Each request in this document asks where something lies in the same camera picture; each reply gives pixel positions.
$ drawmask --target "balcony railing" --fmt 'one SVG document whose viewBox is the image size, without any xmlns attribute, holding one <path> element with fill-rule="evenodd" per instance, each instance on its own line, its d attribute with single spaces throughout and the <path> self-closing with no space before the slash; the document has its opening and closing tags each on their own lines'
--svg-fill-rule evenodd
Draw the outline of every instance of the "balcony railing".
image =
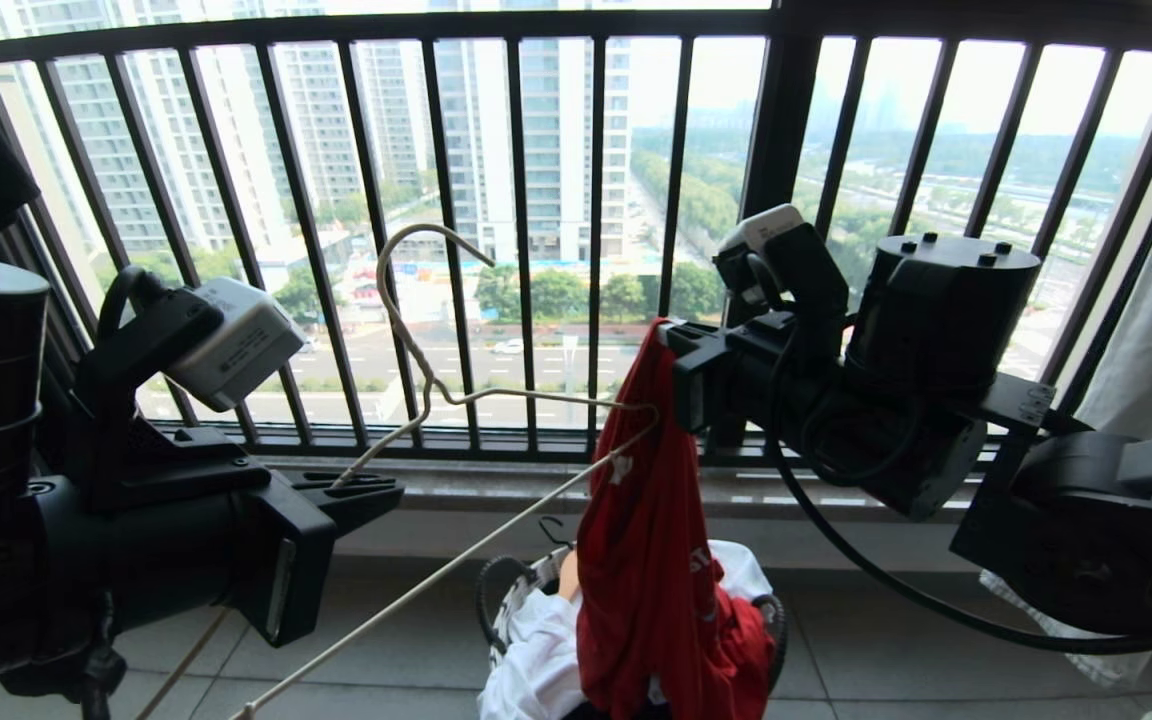
<svg viewBox="0 0 1152 720">
<path fill-rule="evenodd" d="M 840 187 L 851 137 L 858 119 L 861 83 L 867 69 L 872 40 L 884 36 L 934 38 L 940 41 L 929 94 L 925 97 L 918 129 L 914 134 L 904 176 L 896 191 L 895 209 L 889 234 L 904 233 L 924 170 L 927 168 L 937 128 L 940 124 L 947 88 L 955 68 L 957 51 L 963 41 L 1000 40 L 1023 44 L 1020 68 L 1016 71 L 1002 122 L 988 156 L 986 169 L 975 192 L 970 213 L 962 232 L 979 236 L 986 232 L 987 218 L 995 204 L 1000 185 L 1005 182 L 1007 160 L 1016 137 L 1021 115 L 1034 83 L 1039 56 L 1051 45 L 1081 45 L 1105 50 L 1092 86 L 1087 106 L 1079 118 L 1068 154 L 1062 159 L 1059 179 L 1051 200 L 1043 211 L 1043 221 L 1033 236 L 1032 251 L 1046 256 L 1053 247 L 1061 220 L 1075 195 L 1076 182 L 1087 160 L 1089 150 L 1097 136 L 1098 123 L 1114 88 L 1124 53 L 1130 50 L 1152 51 L 1152 9 L 1145 3 L 1092 3 L 1089 0 L 1056 1 L 1024 0 L 1016 3 L 996 3 L 984 8 L 978 3 L 956 3 L 952 0 L 919 0 L 885 3 L 881 0 L 835 0 L 828 3 L 783 3 L 767 10 L 704 10 L 704 12 L 522 12 L 522 13 L 445 13 L 429 15 L 356 15 L 356 17 L 290 17 L 243 18 L 227 22 L 168 24 L 167 26 L 129 26 L 103 29 L 67 35 L 23 37 L 0 41 L 0 65 L 32 65 L 41 78 L 47 106 L 63 138 L 65 153 L 73 162 L 81 185 L 82 199 L 91 211 L 105 250 L 119 268 L 131 263 L 132 256 L 120 237 L 111 217 L 109 204 L 93 168 L 90 150 L 84 146 L 74 116 L 73 103 L 61 82 L 58 63 L 68 58 L 97 55 L 109 70 L 118 107 L 129 135 L 132 150 L 152 205 L 162 223 L 166 245 L 169 248 L 180 278 L 190 285 L 200 281 L 191 248 L 185 241 L 175 215 L 172 194 L 159 158 L 151 146 L 151 129 L 132 91 L 132 75 L 127 56 L 137 51 L 173 51 L 183 70 L 189 104 L 197 120 L 207 165 L 215 179 L 215 189 L 223 204 L 225 219 L 233 233 L 234 247 L 247 281 L 264 287 L 262 265 L 244 206 L 238 197 L 233 168 L 225 158 L 223 138 L 214 118 L 214 103 L 209 97 L 209 83 L 198 65 L 198 53 L 218 46 L 250 46 L 255 50 L 265 101 L 268 101 L 278 149 L 282 157 L 287 187 L 291 196 L 294 217 L 303 241 L 306 264 L 314 279 L 317 305 L 321 308 L 321 324 L 338 373 L 348 424 L 314 423 L 306 410 L 291 365 L 279 370 L 280 386 L 287 401 L 291 423 L 271 423 L 251 414 L 247 406 L 238 406 L 236 423 L 227 425 L 241 432 L 242 439 L 253 450 L 275 455 L 353 455 L 365 448 L 386 427 L 370 427 L 364 407 L 358 400 L 358 384 L 348 356 L 342 318 L 334 301 L 328 259 L 314 222 L 311 192 L 308 191 L 306 170 L 293 137 L 289 118 L 289 96 L 280 78 L 278 63 L 271 51 L 280 44 L 293 41 L 329 41 L 334 44 L 342 73 L 343 88 L 351 123 L 353 143 L 357 152 L 361 183 L 366 199 L 366 214 L 376 250 L 387 240 L 385 211 L 376 169 L 376 144 L 369 137 L 365 99 L 361 96 L 361 78 L 356 70 L 356 41 L 403 40 L 418 41 L 424 58 L 425 100 L 431 118 L 431 142 L 438 179 L 439 210 L 447 225 L 456 222 L 449 177 L 448 141 L 444 128 L 445 96 L 439 91 L 435 73 L 435 46 L 439 41 L 462 38 L 494 38 L 503 41 L 506 50 L 506 83 L 511 141 L 511 195 L 515 202 L 515 232 L 517 233 L 517 264 L 521 290 L 521 341 L 524 351 L 524 385 L 538 386 L 536 367 L 535 311 L 532 311 L 532 268 L 530 263 L 529 222 L 526 221 L 526 173 L 524 147 L 524 111 L 522 111 L 520 45 L 524 38 L 575 37 L 593 43 L 593 81 L 591 81 L 590 131 L 590 188 L 589 188 L 589 350 L 586 392 L 598 395 L 599 306 L 602 304 L 602 179 L 604 179 L 604 105 L 607 91 L 608 39 L 619 37 L 676 37 L 680 38 L 677 85 L 673 129 L 669 138 L 669 172 L 664 202 L 662 259 L 659 268 L 659 314 L 670 311 L 670 283 L 675 268 L 676 237 L 680 223 L 680 197 L 684 177 L 687 106 L 698 38 L 740 36 L 765 41 L 761 79 L 756 99 L 753 132 L 751 132 L 744 191 L 740 213 L 748 215 L 795 197 L 799 181 L 799 156 L 804 145 L 810 99 L 817 81 L 817 65 L 823 40 L 829 36 L 855 38 L 850 74 L 846 79 L 838 111 L 838 126 L 833 134 L 828 162 L 820 181 L 820 199 L 814 223 L 827 233 L 838 207 Z M 8 136 L 18 143 L 18 128 L 13 127 L 0 88 L 0 123 Z M 1085 278 L 1059 338 L 1041 371 L 1045 382 L 1064 379 L 1070 391 L 1064 404 L 1078 402 L 1087 387 L 1087 379 L 1100 359 L 1107 333 L 1116 321 L 1116 313 L 1126 294 L 1132 288 L 1135 274 L 1152 242 L 1152 122 L 1139 143 L 1130 177 L 1119 194 L 1114 214 L 1107 222 L 1102 241 L 1085 270 Z M 50 262 L 55 287 L 68 298 L 65 311 L 76 331 L 88 335 L 93 332 L 96 312 L 92 301 L 83 290 L 76 264 L 65 238 L 60 236 L 50 209 L 44 200 L 36 200 L 28 211 L 31 223 L 29 236 Z M 1134 234 L 1138 217 L 1147 214 L 1144 233 Z M 1129 251 L 1130 258 L 1124 255 Z M 465 279 L 456 247 L 447 243 L 448 274 L 452 293 L 452 321 L 456 328 L 460 379 L 465 392 L 482 387 L 486 378 L 475 377 L 470 355 L 470 323 L 467 319 Z M 1121 268 L 1126 266 L 1126 273 Z M 1093 305 L 1107 302 L 1108 311 L 1093 313 Z M 1097 325 L 1092 325 L 1093 318 Z M 1079 348 L 1089 351 L 1079 356 Z M 402 351 L 397 351 L 397 374 L 402 384 L 406 412 L 416 414 L 416 384 L 412 370 Z M 189 397 L 174 386 L 168 386 L 179 416 L 185 424 L 195 424 L 198 416 Z M 598 418 L 590 410 L 583 429 L 550 427 L 538 416 L 535 401 L 526 401 L 525 429 L 485 427 L 483 416 L 475 406 L 468 407 L 464 429 L 429 429 L 416 433 L 410 441 L 394 448 L 393 455 L 429 458 L 513 458 L 579 461 L 588 457 L 598 433 Z M 728 439 L 738 437 L 740 429 L 727 429 Z M 755 465 L 758 460 L 751 452 L 721 452 L 722 442 L 710 442 L 705 461 L 710 464 Z"/>
</svg>

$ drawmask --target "red clothing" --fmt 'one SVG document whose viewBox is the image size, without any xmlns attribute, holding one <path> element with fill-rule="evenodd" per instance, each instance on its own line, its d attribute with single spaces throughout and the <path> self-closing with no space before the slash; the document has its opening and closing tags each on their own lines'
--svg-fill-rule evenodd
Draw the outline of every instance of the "red clothing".
<svg viewBox="0 0 1152 720">
<path fill-rule="evenodd" d="M 695 439 L 673 419 L 674 359 L 653 325 L 617 401 L 657 406 L 659 424 L 590 480 L 577 535 L 581 688 L 613 720 L 630 720 L 657 675 L 676 720 L 756 720 L 773 642 L 761 612 L 718 586 Z M 650 411 L 612 410 L 596 456 L 651 420 Z"/>
</svg>

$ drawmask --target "high-rise building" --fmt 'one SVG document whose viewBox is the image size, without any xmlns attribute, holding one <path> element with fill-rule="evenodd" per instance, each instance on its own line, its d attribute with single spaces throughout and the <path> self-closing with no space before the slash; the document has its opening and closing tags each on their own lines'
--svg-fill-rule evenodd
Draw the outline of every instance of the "high-rise building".
<svg viewBox="0 0 1152 720">
<path fill-rule="evenodd" d="M 355 53 L 376 175 L 384 183 L 424 188 L 434 150 L 420 45 L 362 41 Z"/>
<path fill-rule="evenodd" d="M 203 20 L 196 3 L 157 0 L 154 3 L 99 3 L 93 0 L 0 0 L 0 32 L 5 37 L 78 32 L 84 29 L 196 22 Z M 234 85 L 225 67 L 232 67 L 237 50 L 206 50 L 196 61 L 211 92 L 215 126 L 225 141 L 234 190 L 244 210 L 248 230 L 259 245 L 287 234 L 276 196 L 271 192 L 270 165 L 264 158 L 260 127 L 253 123 L 250 92 Z M 157 50 L 127 56 L 132 93 L 146 120 L 147 139 L 168 187 L 184 240 L 202 249 L 218 249 L 232 238 L 200 129 L 185 88 L 175 51 Z M 116 232 L 129 252 L 166 249 L 164 230 L 151 200 L 145 174 L 132 149 L 122 109 L 119 108 L 109 70 L 97 58 L 75 58 L 56 63 L 58 76 L 73 111 L 74 122 L 88 152 Z M 46 94 L 37 77 L 23 68 L 0 68 L 23 88 L 20 99 L 33 118 L 50 114 Z M 65 145 L 54 132 L 31 136 L 44 143 L 58 167 Z M 84 202 L 73 183 L 60 183 L 70 215 L 86 217 Z M 78 222 L 88 249 L 103 247 L 91 223 Z"/>
<path fill-rule="evenodd" d="M 579 9 L 614 0 L 430 0 L 431 9 Z M 329 0 L 0 0 L 5 37 L 76 32 L 134 24 L 202 22 L 218 17 L 319 14 Z M 306 41 L 273 48 L 291 120 L 291 136 L 306 191 L 320 223 L 338 202 L 361 194 L 361 173 L 335 44 Z M 419 44 L 361 41 L 353 61 L 362 85 L 376 173 L 384 184 L 424 191 L 433 168 L 429 103 Z M 526 168 L 526 220 L 531 258 L 584 262 L 590 251 L 590 118 L 593 43 L 538 38 L 521 45 L 522 126 Z M 285 245 L 291 205 L 283 151 L 255 51 L 209 47 L 196 61 L 211 96 L 215 123 L 248 228 L 257 245 Z M 501 41 L 439 41 L 435 71 L 442 94 L 452 198 L 458 232 L 505 262 L 516 258 L 509 99 Z M 128 56 L 132 91 L 188 242 L 220 247 L 232 237 L 175 51 Z M 119 236 L 131 252 L 161 251 L 166 237 L 132 150 L 122 111 L 101 59 L 58 63 L 65 91 Z M 602 176 L 602 251 L 621 252 L 626 227 L 628 128 L 627 38 L 607 44 Z M 38 83 L 20 79 L 23 85 Z M 46 114 L 41 88 L 26 92 Z M 44 134 L 47 152 L 63 158 L 59 137 Z M 84 217 L 73 183 L 67 202 Z M 91 249 L 99 234 L 88 227 Z"/>
<path fill-rule="evenodd" d="M 579 9 L 586 0 L 434 0 L 433 9 Z M 529 258 L 584 262 L 590 252 L 593 43 L 536 38 L 520 45 Z M 500 41 L 439 41 L 452 199 L 458 232 L 492 258 L 517 258 L 506 53 Z M 626 242 L 630 152 L 630 50 L 607 44 L 602 253 Z"/>
</svg>

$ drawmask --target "wire hanger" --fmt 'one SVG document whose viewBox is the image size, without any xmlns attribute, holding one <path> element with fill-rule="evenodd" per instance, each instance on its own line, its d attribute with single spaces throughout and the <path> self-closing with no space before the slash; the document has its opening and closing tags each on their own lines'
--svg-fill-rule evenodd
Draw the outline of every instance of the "wire hanger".
<svg viewBox="0 0 1152 720">
<path fill-rule="evenodd" d="M 380 293 L 380 302 L 385 305 L 385 313 L 389 316 L 389 325 L 394 329 L 394 336 L 397 341 L 402 343 L 404 350 L 410 353 L 412 357 L 416 358 L 416 364 L 420 366 L 420 373 L 425 377 L 424 387 L 420 388 L 420 414 L 411 418 L 407 424 L 401 425 L 401 427 L 392 430 L 386 437 L 380 438 L 367 448 L 362 456 L 351 462 L 347 469 L 332 483 L 332 487 L 336 488 L 347 484 L 349 479 L 353 478 L 358 470 L 362 469 L 372 457 L 380 454 L 385 447 L 389 446 L 392 442 L 396 441 L 400 437 L 412 432 L 414 429 L 420 427 L 420 424 L 429 419 L 430 415 L 430 396 L 433 388 L 437 387 L 440 393 L 442 393 L 444 400 L 448 402 L 449 406 L 467 406 L 470 402 L 480 400 L 480 397 L 486 397 L 488 395 L 507 395 L 514 397 L 538 397 L 538 400 L 553 400 L 556 402 L 573 402 L 577 406 L 596 406 L 596 407 L 620 407 L 622 410 L 652 410 L 657 414 L 654 406 L 630 406 L 626 402 L 616 402 L 611 400 L 594 400 L 594 397 L 577 397 L 571 395 L 554 395 L 554 393 L 539 392 L 535 389 L 508 389 L 508 388 L 487 388 L 480 389 L 471 395 L 465 395 L 462 397 L 453 397 L 450 391 L 447 388 L 447 384 L 440 381 L 438 376 L 434 373 L 433 365 L 430 365 L 429 357 L 425 357 L 425 353 L 420 350 L 419 343 L 416 342 L 416 338 L 412 338 L 412 333 L 407 328 L 407 323 L 403 323 L 403 316 L 401 311 L 397 310 L 397 305 L 394 305 L 394 301 L 389 293 L 389 270 L 392 268 L 394 249 L 396 249 L 397 243 L 406 240 L 408 236 L 417 232 L 435 232 L 442 234 L 447 240 L 456 243 L 457 247 L 465 250 L 476 259 L 483 262 L 490 268 L 494 268 L 495 264 L 486 255 L 479 251 L 477 247 L 471 245 L 465 238 L 461 237 L 460 234 L 454 232 L 452 228 L 445 228 L 439 223 L 414 223 L 408 225 L 401 232 L 396 232 L 389 237 L 388 242 L 381 247 L 379 255 L 376 256 L 376 289 Z M 652 420 L 652 427 L 659 420 L 659 414 Z"/>
<path fill-rule="evenodd" d="M 450 391 L 448 391 L 447 388 L 447 384 L 444 384 L 444 381 L 440 381 L 440 379 L 435 377 L 434 369 L 430 366 L 429 359 L 426 359 L 425 354 L 420 350 L 420 347 L 416 343 L 416 340 L 415 338 L 412 338 L 411 332 L 408 331 L 407 324 L 403 323 L 402 314 L 399 312 L 397 306 L 394 306 L 394 302 L 393 300 L 391 300 L 389 296 L 388 270 L 391 265 L 391 255 L 393 255 L 394 247 L 396 247 L 399 242 L 402 242 L 403 238 L 411 236 L 411 234 L 416 232 L 440 233 L 442 234 L 444 237 L 456 243 L 457 247 L 462 247 L 462 249 L 465 249 L 468 253 L 473 255 L 475 258 L 482 260 L 488 266 L 494 266 L 494 263 L 491 259 L 486 258 L 485 255 L 479 252 L 479 250 L 477 250 L 476 247 L 470 245 L 470 243 L 468 243 L 465 238 L 462 238 L 461 236 L 457 235 L 456 232 L 445 228 L 442 225 L 435 225 L 435 223 L 408 225 L 408 227 L 401 229 L 401 232 L 394 233 L 393 237 L 389 237 L 389 242 L 385 243 L 385 245 L 381 247 L 380 253 L 376 257 L 376 288 L 378 288 L 378 290 L 380 291 L 381 304 L 385 305 L 385 310 L 387 310 L 389 313 L 389 324 L 394 329 L 394 334 L 396 334 L 397 336 L 397 341 L 402 342 L 402 346 L 409 353 L 411 353 L 411 355 L 416 358 L 416 364 L 420 366 L 420 372 L 425 377 L 425 386 L 424 388 L 422 388 L 420 392 L 420 402 L 422 402 L 420 415 L 417 415 L 416 418 L 411 418 L 410 420 L 407 422 L 407 424 L 402 425 L 402 427 L 394 429 L 393 432 L 389 432 L 386 437 L 380 438 L 379 441 L 376 441 L 374 446 L 367 448 L 367 450 L 364 452 L 364 454 L 362 454 L 361 457 L 351 462 L 351 464 L 349 464 L 349 467 L 342 473 L 340 473 L 340 477 L 338 477 L 338 479 L 332 484 L 332 487 L 339 487 L 340 484 L 348 483 L 349 479 L 353 478 L 353 475 L 357 473 L 358 469 L 362 469 L 362 467 L 365 465 L 372 457 L 374 457 L 376 454 L 379 454 L 379 452 L 382 450 L 385 446 L 388 446 L 394 441 L 394 439 L 402 437 L 404 433 L 411 432 L 411 430 L 414 429 L 418 429 L 420 424 L 429 418 L 430 396 L 431 393 L 433 393 L 434 387 L 438 387 L 439 392 L 442 393 L 444 400 L 453 406 L 464 406 L 468 404 L 468 402 L 473 402 L 475 400 L 479 400 L 479 397 L 486 397 L 488 395 L 511 395 L 517 397 L 539 397 L 540 400 L 553 400 L 556 402 L 575 402 L 575 404 L 579 406 L 620 407 L 620 409 L 622 410 L 645 410 L 652 414 L 652 420 L 646 425 L 646 427 L 639 430 L 639 432 L 637 432 L 635 437 L 627 439 L 627 441 L 622 442 L 616 448 L 613 448 L 612 452 L 608 452 L 607 455 L 604 455 L 602 457 L 596 460 L 594 462 L 591 462 L 591 464 L 588 468 L 581 470 L 579 473 L 575 475 L 575 477 L 564 480 L 562 484 L 559 484 L 559 486 L 553 488 L 553 491 L 548 492 L 547 495 L 539 498 L 538 501 L 528 506 L 525 510 L 518 511 L 518 514 L 513 516 L 513 518 L 507 520 L 506 523 L 500 525 L 500 528 L 492 530 L 492 532 L 484 536 L 483 539 L 480 539 L 475 544 L 471 544 L 470 547 L 467 547 L 467 550 L 461 552 L 460 555 L 456 555 L 455 558 L 453 558 L 453 560 L 449 560 L 447 564 L 442 566 L 442 568 L 434 570 L 434 573 L 431 574 L 430 577 L 422 579 L 420 583 L 417 583 L 416 588 L 412 588 L 410 589 L 410 591 L 403 593 L 396 601 L 389 602 L 388 606 L 385 606 L 384 611 L 377 612 L 374 615 L 371 616 L 371 619 L 367 619 L 365 623 L 357 626 L 357 628 L 353 629 L 350 632 L 344 635 L 344 637 L 333 643 L 332 647 L 326 647 L 326 650 L 319 653 L 319 655 L 314 657 L 314 659 L 308 661 L 305 665 L 302 665 L 300 669 L 295 670 L 291 675 L 288 675 L 287 679 L 282 680 L 282 682 L 279 682 L 273 688 L 268 689 L 268 691 L 260 694 L 260 696 L 257 697 L 256 700 L 247 703 L 247 705 L 243 706 L 242 711 L 240 711 L 236 715 L 230 717 L 230 720 L 253 719 L 253 717 L 256 717 L 257 710 L 259 710 L 262 706 L 265 706 L 266 703 L 274 700 L 274 698 L 278 697 L 280 694 L 282 694 L 285 689 L 288 689 L 289 687 L 300 682 L 308 674 L 312 673 L 312 670 L 314 670 L 316 667 L 319 667 L 320 665 L 324 665 L 324 662 L 332 660 L 333 657 L 338 655 L 340 651 L 343 651 L 346 647 L 348 647 L 349 643 L 353 643 L 354 641 L 362 637 L 362 635 L 369 632 L 369 630 L 371 630 L 372 628 L 376 628 L 376 626 L 382 623 L 382 621 L 385 619 L 388 619 L 389 615 L 393 615 L 394 612 L 401 611 L 402 607 L 408 602 L 410 602 L 416 596 L 419 596 L 419 593 L 425 592 L 426 589 L 432 588 L 435 583 L 439 582 L 439 579 L 447 577 L 447 574 L 450 573 L 453 569 L 456 569 L 458 564 L 462 564 L 462 562 L 465 562 L 468 559 L 473 556 L 477 551 L 480 551 L 483 547 L 485 547 L 486 544 L 494 541 L 495 538 L 506 533 L 507 530 L 521 523 L 521 521 L 525 520 L 526 516 L 532 514 L 532 511 L 539 510 L 540 507 L 545 506 L 545 503 L 554 500 L 554 498 L 559 495 L 562 495 L 563 492 L 566 492 L 569 487 L 575 486 L 576 483 L 579 483 L 581 480 L 588 478 L 596 469 L 602 468 L 602 465 L 607 464 L 607 462 L 612 461 L 617 455 L 621 455 L 622 452 L 626 452 L 626 448 L 636 444 L 637 441 L 646 437 L 647 433 L 652 432 L 652 430 L 657 427 L 657 424 L 660 420 L 660 414 L 655 406 L 651 404 L 635 406 L 635 404 L 626 404 L 626 402 L 593 400 L 592 397 L 552 395 L 552 393 L 548 392 L 488 388 L 476 393 L 471 393 L 471 395 L 467 395 L 463 397 L 453 397 Z M 196 646 L 196 650 L 191 651 L 192 655 L 197 655 L 196 652 L 197 650 L 200 649 Z M 188 662 L 188 660 L 191 659 L 192 659 L 191 657 L 187 657 L 185 664 Z M 179 667 L 179 673 L 183 673 L 183 667 Z"/>
</svg>

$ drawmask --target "car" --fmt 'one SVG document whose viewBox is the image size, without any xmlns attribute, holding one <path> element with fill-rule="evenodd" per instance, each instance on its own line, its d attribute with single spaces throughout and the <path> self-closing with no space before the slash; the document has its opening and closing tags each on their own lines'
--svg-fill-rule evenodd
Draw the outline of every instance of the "car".
<svg viewBox="0 0 1152 720">
<path fill-rule="evenodd" d="M 498 355 L 522 355 L 521 338 L 509 338 L 492 346 L 492 353 Z"/>
</svg>

